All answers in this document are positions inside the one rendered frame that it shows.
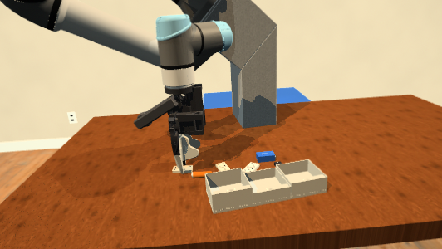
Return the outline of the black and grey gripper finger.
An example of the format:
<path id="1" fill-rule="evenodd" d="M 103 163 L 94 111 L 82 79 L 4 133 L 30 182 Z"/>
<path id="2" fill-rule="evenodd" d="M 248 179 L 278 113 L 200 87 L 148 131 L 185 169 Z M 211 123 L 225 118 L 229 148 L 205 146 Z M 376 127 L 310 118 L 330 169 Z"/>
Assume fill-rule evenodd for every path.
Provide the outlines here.
<path id="1" fill-rule="evenodd" d="M 190 145 L 190 146 L 192 146 L 192 147 L 194 147 L 194 148 L 196 148 L 196 149 L 200 147 L 200 142 L 199 142 L 197 139 L 193 139 L 193 138 L 191 137 L 191 135 L 188 135 L 188 134 L 179 134 L 179 137 L 181 137 L 181 136 L 186 136 L 186 137 L 189 139 L 189 145 Z M 183 165 L 186 166 L 186 160 L 183 161 Z"/>
<path id="2" fill-rule="evenodd" d="M 189 139 L 186 136 L 179 137 L 178 131 L 175 131 L 174 123 L 170 127 L 170 138 L 176 165 L 181 174 L 184 174 L 183 161 L 198 157 L 199 151 L 189 145 Z"/>

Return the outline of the cream three-compartment bin rack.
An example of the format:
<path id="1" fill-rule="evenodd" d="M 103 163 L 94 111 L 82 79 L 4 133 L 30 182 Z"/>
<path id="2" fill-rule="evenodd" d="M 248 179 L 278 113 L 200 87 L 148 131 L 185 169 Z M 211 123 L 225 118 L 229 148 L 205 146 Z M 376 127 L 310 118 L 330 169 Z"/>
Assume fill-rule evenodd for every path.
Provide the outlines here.
<path id="1" fill-rule="evenodd" d="M 309 159 L 246 173 L 206 173 L 205 183 L 213 214 L 327 192 L 327 176 Z"/>

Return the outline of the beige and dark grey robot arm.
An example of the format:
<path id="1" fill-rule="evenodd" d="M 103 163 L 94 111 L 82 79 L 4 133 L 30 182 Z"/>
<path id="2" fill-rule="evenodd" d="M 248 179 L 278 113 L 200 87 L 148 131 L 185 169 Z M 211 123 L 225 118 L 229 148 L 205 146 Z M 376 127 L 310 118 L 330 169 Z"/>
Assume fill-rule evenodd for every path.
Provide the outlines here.
<path id="1" fill-rule="evenodd" d="M 54 32 L 63 30 L 161 66 L 163 85 L 170 89 L 192 86 L 194 72 L 213 54 L 227 51 L 233 42 L 233 33 L 226 22 L 200 22 L 217 0 L 171 0 L 184 15 L 157 17 L 156 35 L 78 0 L 0 1 L 40 27 Z M 141 112 L 134 124 L 138 129 L 150 126 L 177 105 L 171 95 Z"/>

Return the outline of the orange cylinder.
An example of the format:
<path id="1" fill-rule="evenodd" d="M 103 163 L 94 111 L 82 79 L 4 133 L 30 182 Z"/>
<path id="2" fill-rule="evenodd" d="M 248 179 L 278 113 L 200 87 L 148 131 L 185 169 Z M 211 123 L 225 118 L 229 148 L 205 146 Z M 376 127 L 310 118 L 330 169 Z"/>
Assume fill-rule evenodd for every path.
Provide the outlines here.
<path id="1" fill-rule="evenodd" d="M 192 178 L 205 178 L 205 173 L 212 173 L 211 171 L 208 172 L 192 172 L 191 176 Z"/>

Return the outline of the cream domino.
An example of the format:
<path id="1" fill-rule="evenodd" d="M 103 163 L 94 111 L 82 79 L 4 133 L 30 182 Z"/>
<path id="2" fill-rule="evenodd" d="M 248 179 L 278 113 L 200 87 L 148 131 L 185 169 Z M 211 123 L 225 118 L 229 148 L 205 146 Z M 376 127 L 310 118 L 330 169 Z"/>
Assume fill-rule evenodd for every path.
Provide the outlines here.
<path id="1" fill-rule="evenodd" d="M 225 162 L 215 164 L 215 165 L 219 171 L 230 170 L 230 168 L 228 167 L 228 165 Z"/>
<path id="2" fill-rule="evenodd" d="M 246 172 L 252 172 L 252 171 L 256 171 L 257 169 L 258 169 L 258 167 L 259 167 L 259 164 L 256 164 L 256 163 L 250 163 L 244 170 L 243 170 L 243 172 L 244 173 L 246 173 Z"/>
<path id="3" fill-rule="evenodd" d="M 193 171 L 193 165 L 184 166 L 184 173 L 192 173 L 192 171 Z M 179 171 L 177 166 L 174 166 L 172 172 L 173 173 L 180 173 L 180 171 Z"/>

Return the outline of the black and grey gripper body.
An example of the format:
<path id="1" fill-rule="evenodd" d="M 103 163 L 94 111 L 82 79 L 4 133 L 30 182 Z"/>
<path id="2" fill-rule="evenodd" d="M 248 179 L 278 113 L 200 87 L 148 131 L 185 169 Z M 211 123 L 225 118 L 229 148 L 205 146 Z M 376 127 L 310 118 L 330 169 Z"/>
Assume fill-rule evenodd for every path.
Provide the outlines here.
<path id="1" fill-rule="evenodd" d="M 171 124 L 174 123 L 175 131 L 178 131 L 178 134 L 204 135 L 206 122 L 202 84 L 193 83 L 192 86 L 181 89 L 170 89 L 165 86 L 165 93 L 169 95 L 181 94 L 174 95 L 178 105 L 168 112 L 169 132 Z"/>

